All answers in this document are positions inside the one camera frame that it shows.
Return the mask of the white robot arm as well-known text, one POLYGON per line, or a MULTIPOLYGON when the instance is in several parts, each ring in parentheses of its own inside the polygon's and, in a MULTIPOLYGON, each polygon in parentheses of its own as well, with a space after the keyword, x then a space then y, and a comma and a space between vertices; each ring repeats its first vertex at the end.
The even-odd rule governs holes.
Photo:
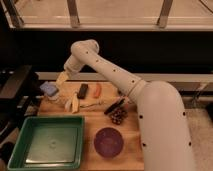
POLYGON ((196 171, 184 104, 174 86, 147 82, 107 61, 95 40, 77 41, 70 51, 59 84, 88 65, 137 105, 144 171, 196 171))

